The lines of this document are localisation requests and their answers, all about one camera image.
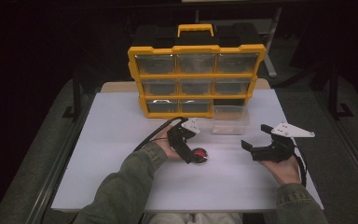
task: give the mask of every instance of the tool box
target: tool box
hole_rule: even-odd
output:
[[[162,119],[213,118],[214,106],[245,106],[265,54],[251,23],[144,25],[128,51],[139,105],[147,118]]]

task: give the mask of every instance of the white table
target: white table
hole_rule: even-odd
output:
[[[275,209],[272,175],[241,148],[270,144],[261,124],[285,121],[274,90],[255,90],[248,104],[250,125],[244,135],[212,134],[212,119],[198,119],[201,133],[188,140],[203,147],[209,159],[203,165],[167,161],[156,172],[146,212],[242,211]],[[72,158],[58,188],[53,209],[78,210],[93,201],[103,179],[118,171],[124,159],[164,119],[146,119],[137,92],[102,92],[95,97]],[[307,189],[323,207],[308,175]]]

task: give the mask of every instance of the sleeve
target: sleeve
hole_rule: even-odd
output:
[[[324,224],[324,212],[300,184],[288,184],[278,188],[277,217],[279,224]]]
[[[80,210],[74,223],[138,223],[154,173],[166,160],[165,152],[154,142],[132,152],[117,173],[106,177],[94,201]]]

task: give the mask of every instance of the person's left hand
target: person's left hand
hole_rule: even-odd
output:
[[[180,159],[180,156],[171,149],[170,143],[168,142],[167,131],[172,128],[172,125],[168,125],[161,132],[159,132],[154,138],[153,142],[159,145],[168,158]]]

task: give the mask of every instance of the gray floor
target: gray floor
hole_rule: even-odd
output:
[[[276,84],[301,71],[289,66],[296,43],[294,37],[274,40],[269,56],[278,76],[270,78],[265,68],[260,68],[260,77]],[[312,76],[304,77],[276,92],[287,120],[316,133],[313,139],[298,138],[296,141],[307,157],[327,219],[332,224],[357,224],[358,165],[353,158],[358,161],[358,155],[353,157],[353,149],[358,152],[358,96],[350,83],[340,79],[338,100],[349,106],[354,117],[332,120],[326,112],[325,91],[311,91],[311,79]],[[92,96],[84,96],[83,100],[83,111],[87,114]],[[47,188],[47,180],[58,175],[54,173],[57,164],[64,164],[68,155],[63,152],[71,146],[68,139],[76,138],[81,130],[79,123],[83,119],[73,121],[62,117],[66,107],[72,104],[72,82],[69,82],[57,96],[1,203],[0,223],[35,223],[38,219],[43,219],[43,223],[68,223],[73,217],[73,214],[51,209],[46,213],[38,210],[38,205],[48,206],[45,198],[53,196],[54,191]],[[275,223],[273,213],[266,214],[265,219],[266,223]]]

